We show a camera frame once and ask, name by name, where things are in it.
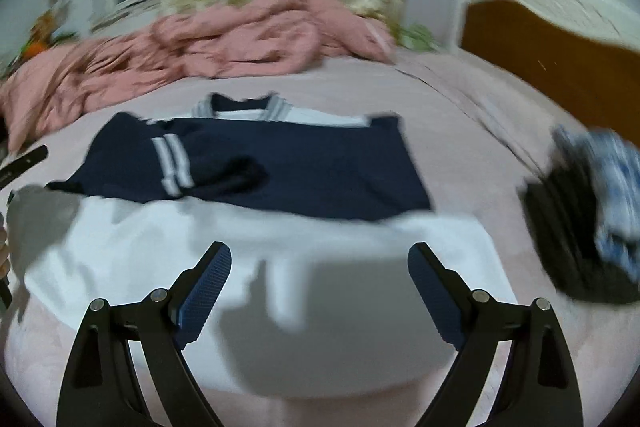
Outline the white navy varsity jacket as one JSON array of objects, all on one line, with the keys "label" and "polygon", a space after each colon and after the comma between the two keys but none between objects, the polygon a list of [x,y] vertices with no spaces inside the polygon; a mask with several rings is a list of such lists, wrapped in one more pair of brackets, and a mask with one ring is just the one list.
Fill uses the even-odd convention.
[{"label": "white navy varsity jacket", "polygon": [[132,303],[174,283],[210,244],[228,245],[230,277],[186,358],[204,388],[248,395],[359,395],[447,362],[452,350],[410,281],[415,243],[470,287],[515,298],[494,242],[470,216],[340,221],[29,185],[10,204],[9,229],[29,294],[70,327],[92,299]]}]

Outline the orange toy on table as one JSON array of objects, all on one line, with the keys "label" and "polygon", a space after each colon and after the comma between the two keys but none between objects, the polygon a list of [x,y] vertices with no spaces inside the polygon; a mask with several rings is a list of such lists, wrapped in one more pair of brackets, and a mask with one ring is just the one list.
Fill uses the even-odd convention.
[{"label": "orange toy on table", "polygon": [[27,46],[24,47],[22,51],[22,59],[24,61],[29,61],[33,57],[37,56],[38,54],[44,51],[47,51],[47,49],[49,49],[49,47],[45,42],[42,42],[42,41],[30,42]]}]

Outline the folded black garment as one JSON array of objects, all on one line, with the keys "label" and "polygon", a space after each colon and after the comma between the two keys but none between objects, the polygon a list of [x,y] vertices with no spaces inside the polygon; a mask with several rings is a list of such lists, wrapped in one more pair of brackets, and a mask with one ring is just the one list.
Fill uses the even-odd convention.
[{"label": "folded black garment", "polygon": [[585,303],[629,305],[639,289],[628,275],[597,251],[596,196],[587,173],[555,167],[520,193],[535,248],[558,291]]}]

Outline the folded blue plaid shirt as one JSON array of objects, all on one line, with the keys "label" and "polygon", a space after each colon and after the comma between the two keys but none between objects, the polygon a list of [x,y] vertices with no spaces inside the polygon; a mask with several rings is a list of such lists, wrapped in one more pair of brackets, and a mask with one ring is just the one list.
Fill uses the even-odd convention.
[{"label": "folded blue plaid shirt", "polygon": [[563,159],[586,170],[596,198],[594,243],[602,259],[639,282],[639,149],[612,130],[555,127]]}]

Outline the pink bed sheet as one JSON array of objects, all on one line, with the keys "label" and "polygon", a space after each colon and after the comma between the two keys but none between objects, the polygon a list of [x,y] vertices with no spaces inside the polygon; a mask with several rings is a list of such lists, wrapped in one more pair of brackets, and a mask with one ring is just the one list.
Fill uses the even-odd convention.
[{"label": "pink bed sheet", "polygon": [[[576,303],[558,294],[535,254],[526,229],[516,182],[530,172],[474,118],[463,113],[440,91],[449,81],[463,81],[463,91],[483,94],[488,107],[503,95],[531,109],[534,117],[562,120],[577,126],[542,94],[521,80],[501,72],[477,57],[427,55],[418,66],[400,65],[417,72],[414,78],[390,66],[357,61],[329,60],[319,69],[284,77],[227,80],[183,79],[126,103],[80,118],[63,131],[44,139],[49,146],[67,144],[79,161],[90,133],[118,110],[143,116],[165,116],[189,109],[201,96],[220,92],[249,98],[276,91],[288,101],[337,115],[381,113],[385,109],[405,119],[408,141],[427,191],[437,209],[473,213],[494,240],[509,280],[518,297],[546,296],[559,314],[570,345],[585,425],[597,426],[614,407],[623,407],[637,382],[639,366],[639,305],[605,306]],[[1,363],[17,393],[35,418],[52,426],[63,365],[70,350],[70,329],[53,318],[35,297],[22,301],[26,315],[1,320]],[[362,397],[285,400],[241,397],[206,390],[216,411],[230,426],[409,426],[418,408],[435,395],[445,369],[430,369],[420,381]]]}]

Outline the pink crumpled quilt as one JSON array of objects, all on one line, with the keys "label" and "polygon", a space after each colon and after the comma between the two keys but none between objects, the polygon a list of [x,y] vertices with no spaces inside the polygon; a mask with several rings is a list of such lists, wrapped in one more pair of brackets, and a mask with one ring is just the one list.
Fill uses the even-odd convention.
[{"label": "pink crumpled quilt", "polygon": [[168,15],[114,38],[54,46],[1,86],[2,145],[16,155],[80,117],[186,77],[281,76],[323,57],[393,61],[387,26],[338,0],[253,0]]}]

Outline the white brown wooden headboard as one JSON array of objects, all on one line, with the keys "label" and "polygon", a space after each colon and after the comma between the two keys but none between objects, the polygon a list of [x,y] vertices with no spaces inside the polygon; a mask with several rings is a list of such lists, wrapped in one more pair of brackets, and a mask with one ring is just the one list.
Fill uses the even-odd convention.
[{"label": "white brown wooden headboard", "polygon": [[457,0],[456,45],[588,127],[639,141],[639,13],[618,0]]}]

